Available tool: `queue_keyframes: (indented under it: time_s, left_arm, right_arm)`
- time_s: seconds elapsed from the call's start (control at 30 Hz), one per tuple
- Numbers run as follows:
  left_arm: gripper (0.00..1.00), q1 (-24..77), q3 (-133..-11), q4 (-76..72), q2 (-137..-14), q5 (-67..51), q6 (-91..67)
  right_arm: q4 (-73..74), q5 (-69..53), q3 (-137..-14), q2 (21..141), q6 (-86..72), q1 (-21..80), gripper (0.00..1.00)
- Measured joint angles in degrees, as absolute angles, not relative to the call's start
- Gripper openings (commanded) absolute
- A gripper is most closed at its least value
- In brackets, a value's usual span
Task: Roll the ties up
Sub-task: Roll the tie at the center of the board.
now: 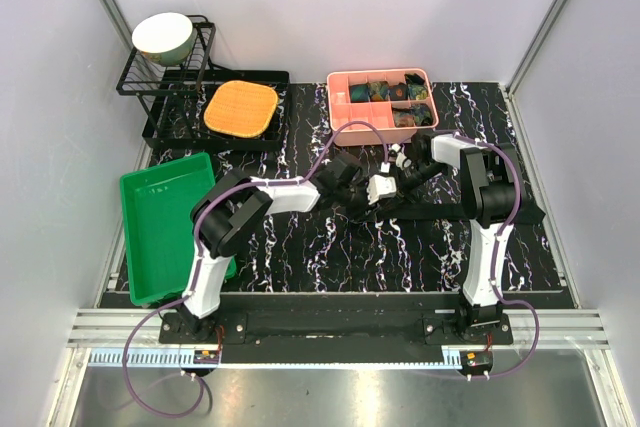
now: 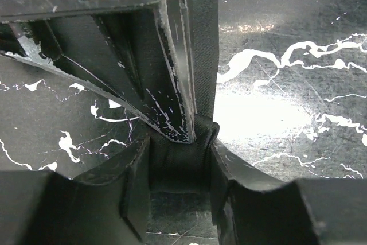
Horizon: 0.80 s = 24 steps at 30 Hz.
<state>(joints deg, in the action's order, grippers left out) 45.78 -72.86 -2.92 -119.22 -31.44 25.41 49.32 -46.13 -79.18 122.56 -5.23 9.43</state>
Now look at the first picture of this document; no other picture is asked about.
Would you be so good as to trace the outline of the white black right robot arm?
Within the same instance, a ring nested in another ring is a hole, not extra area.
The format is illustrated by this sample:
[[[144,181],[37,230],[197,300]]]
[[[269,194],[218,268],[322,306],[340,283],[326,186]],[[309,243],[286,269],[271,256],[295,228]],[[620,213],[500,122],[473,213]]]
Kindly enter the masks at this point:
[[[464,220],[471,228],[467,275],[455,311],[454,331],[476,343],[500,328],[504,300],[500,278],[513,224],[524,202],[522,174],[512,145],[491,145],[452,133],[418,132],[411,155],[396,160],[401,201],[389,213],[398,220]],[[411,202],[415,189],[457,171],[460,202]]]

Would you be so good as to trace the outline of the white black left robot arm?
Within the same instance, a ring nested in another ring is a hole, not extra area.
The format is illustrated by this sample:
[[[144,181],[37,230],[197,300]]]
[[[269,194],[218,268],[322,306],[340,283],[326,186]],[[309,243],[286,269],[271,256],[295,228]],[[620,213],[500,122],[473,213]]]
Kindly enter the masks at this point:
[[[234,168],[191,211],[194,257],[176,311],[181,331],[196,343],[215,333],[215,312],[227,269],[263,219],[340,206],[351,214],[370,207],[369,178],[356,157],[341,153],[305,176],[252,177]]]

